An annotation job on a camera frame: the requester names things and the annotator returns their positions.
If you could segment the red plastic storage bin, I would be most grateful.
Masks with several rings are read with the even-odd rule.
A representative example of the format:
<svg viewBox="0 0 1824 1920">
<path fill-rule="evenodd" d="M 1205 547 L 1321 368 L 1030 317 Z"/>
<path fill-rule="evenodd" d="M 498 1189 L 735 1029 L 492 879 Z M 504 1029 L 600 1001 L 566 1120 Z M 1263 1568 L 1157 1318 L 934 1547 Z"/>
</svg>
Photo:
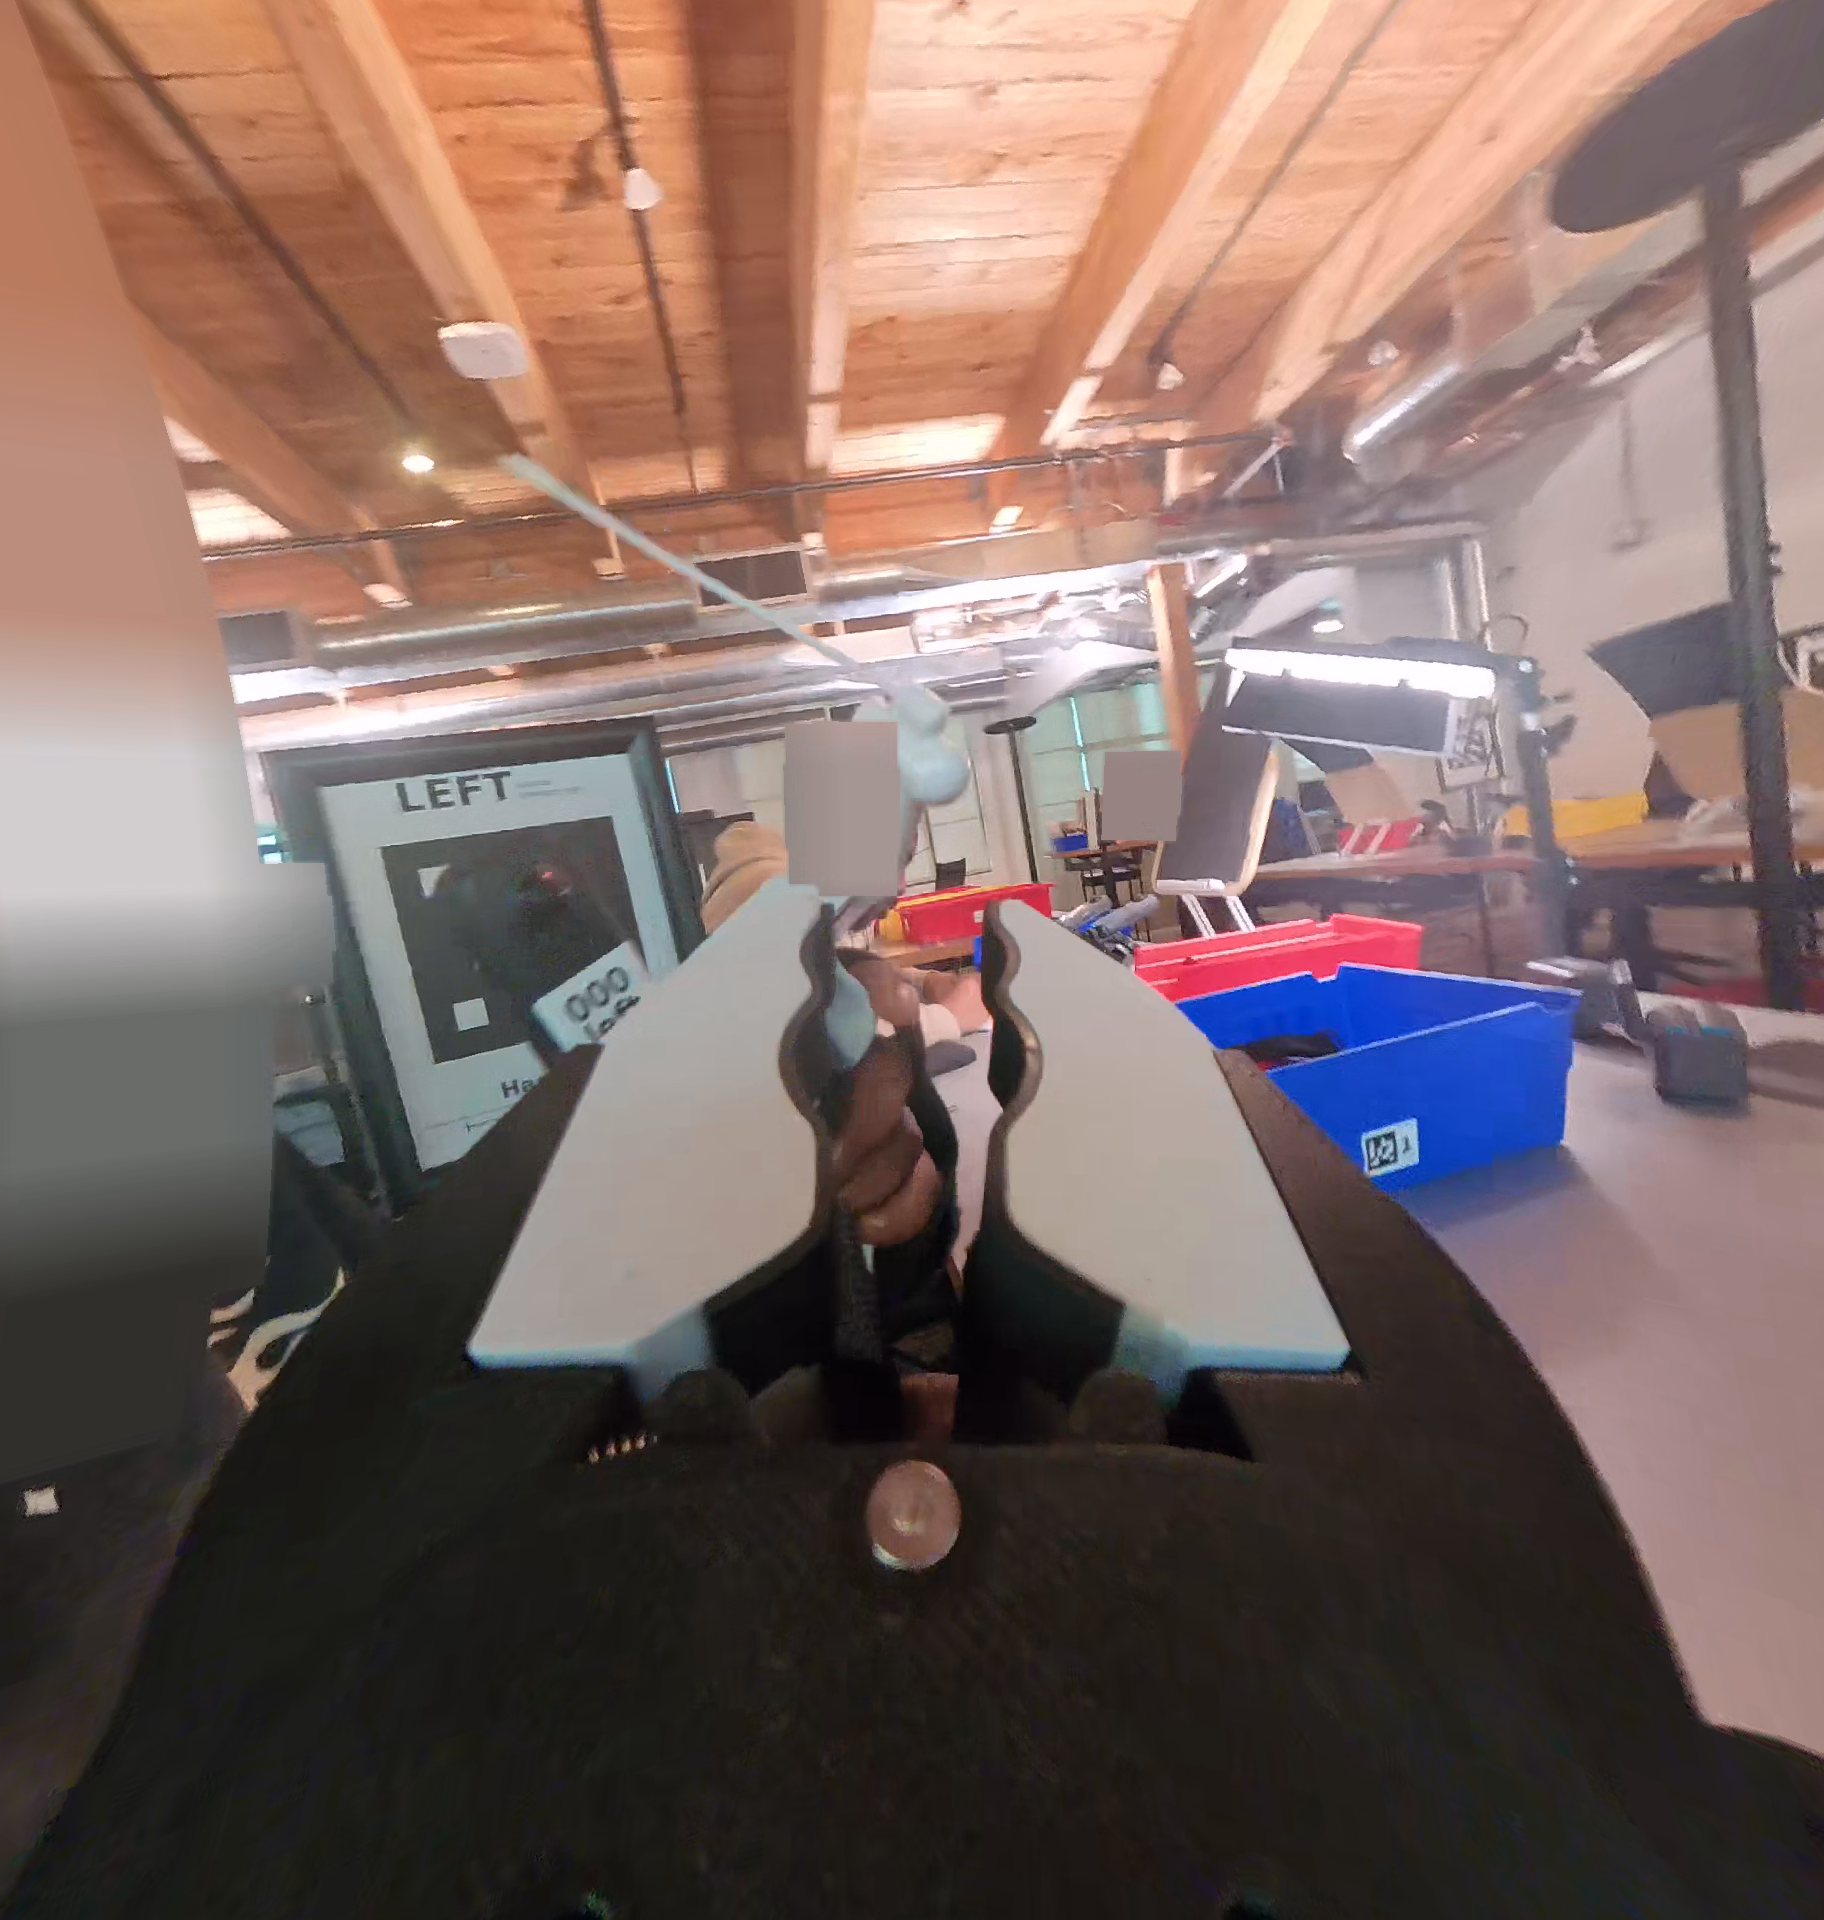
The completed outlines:
<svg viewBox="0 0 1824 1920">
<path fill-rule="evenodd" d="M 880 937 L 890 942 L 912 947 L 961 938 L 974 940 L 979 937 L 988 907 L 1012 901 L 1045 914 L 1052 907 L 1052 886 L 1048 881 L 1022 881 L 902 896 L 885 913 Z"/>
<path fill-rule="evenodd" d="M 1344 967 L 1408 972 L 1419 968 L 1423 942 L 1426 931 L 1413 922 L 1329 914 L 1142 944 L 1133 972 L 1166 1001 L 1185 1002 L 1298 976 L 1329 979 Z"/>
</svg>

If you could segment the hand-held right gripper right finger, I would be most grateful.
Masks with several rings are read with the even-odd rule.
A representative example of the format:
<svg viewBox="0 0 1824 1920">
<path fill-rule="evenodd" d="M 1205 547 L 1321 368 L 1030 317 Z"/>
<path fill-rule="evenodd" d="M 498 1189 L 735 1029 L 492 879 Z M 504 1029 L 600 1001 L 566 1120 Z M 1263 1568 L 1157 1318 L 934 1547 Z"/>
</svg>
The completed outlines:
<svg viewBox="0 0 1824 1920">
<path fill-rule="evenodd" d="M 982 1329 L 1027 1373 L 1337 1373 L 1350 1341 L 1206 1038 L 1021 905 L 985 918 Z"/>
</svg>

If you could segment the studio light panel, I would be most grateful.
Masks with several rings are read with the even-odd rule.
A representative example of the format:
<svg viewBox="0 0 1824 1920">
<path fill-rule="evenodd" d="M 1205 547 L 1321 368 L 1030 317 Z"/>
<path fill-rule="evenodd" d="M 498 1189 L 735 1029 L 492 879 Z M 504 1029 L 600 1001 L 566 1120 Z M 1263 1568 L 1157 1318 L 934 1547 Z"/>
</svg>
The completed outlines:
<svg viewBox="0 0 1824 1920">
<path fill-rule="evenodd" d="M 1454 757 L 1501 687 L 1484 655 L 1243 643 L 1222 667 L 1209 714 L 1231 733 L 1427 758 Z"/>
</svg>

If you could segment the black disc floor stand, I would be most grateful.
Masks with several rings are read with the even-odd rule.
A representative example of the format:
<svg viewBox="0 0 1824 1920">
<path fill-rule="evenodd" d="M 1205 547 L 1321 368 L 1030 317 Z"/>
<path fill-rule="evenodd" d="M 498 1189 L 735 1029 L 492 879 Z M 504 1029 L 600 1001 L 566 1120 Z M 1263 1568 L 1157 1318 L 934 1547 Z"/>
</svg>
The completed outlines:
<svg viewBox="0 0 1824 1920">
<path fill-rule="evenodd" d="M 1714 383 L 1728 636 L 1768 1008 L 1802 1012 L 1802 926 L 1783 722 L 1776 549 L 1745 171 L 1824 119 L 1824 2 L 1776 2 L 1717 33 L 1595 119 L 1560 159 L 1551 222 L 1587 235 L 1694 199 Z"/>
<path fill-rule="evenodd" d="M 1005 714 L 992 722 L 985 722 L 985 737 L 996 740 L 1004 745 L 1005 768 L 1010 773 L 1012 787 L 1012 813 L 1021 832 L 1021 847 L 1024 854 L 1024 873 L 1029 882 L 1041 881 L 1041 862 L 1038 853 L 1038 843 L 1034 834 L 1029 789 L 1024 778 L 1024 749 L 1021 745 L 1022 733 L 1029 733 L 1038 724 L 1038 716 L 1022 714 Z"/>
</svg>

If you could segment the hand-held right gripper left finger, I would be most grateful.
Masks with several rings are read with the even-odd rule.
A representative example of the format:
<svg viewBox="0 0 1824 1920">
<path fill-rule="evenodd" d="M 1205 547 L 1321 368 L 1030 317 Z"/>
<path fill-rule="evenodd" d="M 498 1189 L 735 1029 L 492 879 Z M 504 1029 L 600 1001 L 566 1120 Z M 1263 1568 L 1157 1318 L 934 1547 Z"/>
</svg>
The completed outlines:
<svg viewBox="0 0 1824 1920">
<path fill-rule="evenodd" d="M 821 1199 L 815 1116 L 780 1047 L 822 1004 L 810 886 L 766 886 L 620 1018 L 467 1357 L 486 1371 L 719 1368 L 708 1309 L 791 1263 Z"/>
</svg>

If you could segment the white ceiling vent grille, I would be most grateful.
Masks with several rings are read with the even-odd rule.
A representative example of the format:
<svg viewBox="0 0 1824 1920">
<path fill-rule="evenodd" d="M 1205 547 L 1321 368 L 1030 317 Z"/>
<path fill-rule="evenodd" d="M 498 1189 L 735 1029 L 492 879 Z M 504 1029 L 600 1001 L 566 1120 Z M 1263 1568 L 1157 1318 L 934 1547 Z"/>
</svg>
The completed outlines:
<svg viewBox="0 0 1824 1920">
<path fill-rule="evenodd" d="M 742 599 L 771 606 L 795 605 L 807 599 L 813 591 L 806 552 L 799 545 L 702 554 L 695 559 L 695 566 L 702 577 L 699 598 L 706 606 L 735 606 Z"/>
</svg>

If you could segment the small black device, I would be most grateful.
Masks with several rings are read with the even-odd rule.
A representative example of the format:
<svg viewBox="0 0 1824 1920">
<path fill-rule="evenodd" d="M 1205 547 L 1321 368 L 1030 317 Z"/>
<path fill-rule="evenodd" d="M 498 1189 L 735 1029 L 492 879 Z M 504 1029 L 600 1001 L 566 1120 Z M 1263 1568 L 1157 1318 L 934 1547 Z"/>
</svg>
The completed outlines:
<svg viewBox="0 0 1824 1920">
<path fill-rule="evenodd" d="M 1654 1001 L 1643 1010 L 1653 1087 L 1672 1106 L 1737 1113 L 1749 1103 L 1749 1038 L 1731 1008 Z"/>
<path fill-rule="evenodd" d="M 1525 965 L 1524 979 L 1574 997 L 1574 1038 L 1581 1042 L 1646 1045 L 1643 1004 L 1624 959 L 1560 953 Z"/>
</svg>

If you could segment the thin white rod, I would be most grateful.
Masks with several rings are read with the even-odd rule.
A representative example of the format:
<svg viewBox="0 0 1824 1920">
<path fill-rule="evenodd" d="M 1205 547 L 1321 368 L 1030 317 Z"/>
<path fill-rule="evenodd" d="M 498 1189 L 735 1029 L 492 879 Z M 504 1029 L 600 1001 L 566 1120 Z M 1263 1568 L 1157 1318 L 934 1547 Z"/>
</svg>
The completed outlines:
<svg viewBox="0 0 1824 1920">
<path fill-rule="evenodd" d="M 720 582 L 701 564 L 669 550 L 611 508 L 555 476 L 538 458 L 514 453 L 501 455 L 495 463 L 504 474 L 586 521 L 592 529 L 608 533 L 637 554 L 681 578 L 699 595 L 713 594 L 724 606 L 785 636 L 794 648 L 810 651 L 884 700 L 888 719 L 899 726 L 894 773 L 899 778 L 899 845 L 902 848 L 916 843 L 920 817 L 931 805 L 951 803 L 961 798 L 971 763 L 948 744 L 950 712 L 936 692 L 921 684 L 895 684 L 884 673 L 880 663 L 857 661 L 831 636 L 815 632 L 802 618 Z"/>
</svg>

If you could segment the wooden support post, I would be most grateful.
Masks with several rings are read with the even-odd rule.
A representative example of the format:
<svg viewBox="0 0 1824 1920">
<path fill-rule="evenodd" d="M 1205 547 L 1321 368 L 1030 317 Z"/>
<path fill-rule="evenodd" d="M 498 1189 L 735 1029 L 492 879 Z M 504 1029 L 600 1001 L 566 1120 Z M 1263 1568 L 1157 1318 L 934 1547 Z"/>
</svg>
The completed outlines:
<svg viewBox="0 0 1824 1920">
<path fill-rule="evenodd" d="M 1189 636 L 1188 566 L 1166 561 L 1149 568 L 1147 603 L 1166 734 L 1177 749 L 1188 749 L 1200 716 L 1198 665 Z"/>
</svg>

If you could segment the silver ventilation duct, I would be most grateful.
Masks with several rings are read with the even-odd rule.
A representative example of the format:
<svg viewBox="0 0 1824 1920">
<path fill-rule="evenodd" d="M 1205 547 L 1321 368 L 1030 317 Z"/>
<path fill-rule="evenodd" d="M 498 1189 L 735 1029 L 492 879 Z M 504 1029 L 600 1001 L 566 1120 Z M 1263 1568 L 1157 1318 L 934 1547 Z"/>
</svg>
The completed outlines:
<svg viewBox="0 0 1824 1920">
<path fill-rule="evenodd" d="M 1524 323 L 1484 337 L 1459 327 L 1446 348 L 1349 424 L 1341 455 L 1362 483 L 1389 486 L 1462 447 L 1497 443 L 1501 423 L 1602 365 L 1595 322 Z"/>
</svg>

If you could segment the black framed marker sign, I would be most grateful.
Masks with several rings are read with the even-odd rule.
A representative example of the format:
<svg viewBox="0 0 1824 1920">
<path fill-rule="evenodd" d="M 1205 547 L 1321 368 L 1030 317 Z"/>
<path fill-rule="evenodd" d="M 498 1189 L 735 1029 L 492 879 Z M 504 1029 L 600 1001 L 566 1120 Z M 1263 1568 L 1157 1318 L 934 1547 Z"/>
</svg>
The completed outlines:
<svg viewBox="0 0 1824 1920">
<path fill-rule="evenodd" d="M 381 1184 L 407 1208 L 560 1059 L 429 898 L 481 841 L 549 854 L 637 937 L 652 984 L 701 940 L 696 873 L 649 722 L 516 726 L 267 757 L 286 851 L 323 871 L 333 1001 Z"/>
</svg>

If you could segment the black panel with pale edge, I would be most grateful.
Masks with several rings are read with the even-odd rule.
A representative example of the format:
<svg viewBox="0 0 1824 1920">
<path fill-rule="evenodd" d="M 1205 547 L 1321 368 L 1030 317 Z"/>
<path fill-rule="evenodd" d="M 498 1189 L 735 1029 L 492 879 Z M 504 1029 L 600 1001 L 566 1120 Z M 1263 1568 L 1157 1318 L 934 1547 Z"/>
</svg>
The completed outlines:
<svg viewBox="0 0 1824 1920">
<path fill-rule="evenodd" d="M 1151 894 L 1243 924 L 1241 898 L 1260 867 L 1280 791 L 1276 742 L 1235 731 L 1219 697 L 1188 749 L 1177 834 L 1160 847 Z"/>
</svg>

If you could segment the yellow plastic storage bin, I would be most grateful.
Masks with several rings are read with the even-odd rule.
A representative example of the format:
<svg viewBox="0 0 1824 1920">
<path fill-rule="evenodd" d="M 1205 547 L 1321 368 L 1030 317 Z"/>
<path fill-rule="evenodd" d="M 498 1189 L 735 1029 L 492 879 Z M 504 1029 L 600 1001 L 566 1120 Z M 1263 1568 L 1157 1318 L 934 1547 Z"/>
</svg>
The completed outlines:
<svg viewBox="0 0 1824 1920">
<path fill-rule="evenodd" d="M 1646 799 L 1636 789 L 1611 798 L 1553 799 L 1551 838 L 1558 845 L 1587 841 L 1620 827 L 1643 826 Z M 1501 848 L 1535 847 L 1532 817 L 1524 802 L 1513 803 L 1501 818 Z"/>
</svg>

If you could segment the black light stand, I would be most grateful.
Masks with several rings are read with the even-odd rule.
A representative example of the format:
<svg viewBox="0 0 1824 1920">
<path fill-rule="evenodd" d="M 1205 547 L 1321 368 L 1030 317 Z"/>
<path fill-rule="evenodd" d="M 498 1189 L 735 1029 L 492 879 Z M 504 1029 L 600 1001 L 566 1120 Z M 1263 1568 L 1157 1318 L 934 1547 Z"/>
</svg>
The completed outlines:
<svg viewBox="0 0 1824 1920">
<path fill-rule="evenodd" d="M 1549 962 L 1577 951 L 1577 935 L 1572 931 L 1577 913 L 1577 877 L 1553 821 L 1548 694 L 1539 661 L 1524 643 L 1501 651 L 1498 673 L 1505 766 L 1512 791 L 1524 805 L 1532 858 L 1530 879 L 1539 914 L 1532 958 Z"/>
</svg>

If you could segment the blue plastic storage bin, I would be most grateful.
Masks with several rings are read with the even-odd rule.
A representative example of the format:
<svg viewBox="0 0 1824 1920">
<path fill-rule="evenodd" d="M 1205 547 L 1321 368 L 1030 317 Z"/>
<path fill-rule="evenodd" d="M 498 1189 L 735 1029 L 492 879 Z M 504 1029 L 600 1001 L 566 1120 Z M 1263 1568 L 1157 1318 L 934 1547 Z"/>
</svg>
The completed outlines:
<svg viewBox="0 0 1824 1920">
<path fill-rule="evenodd" d="M 1574 991 L 1347 965 L 1177 1008 L 1382 1189 L 1565 1139 Z"/>
</svg>

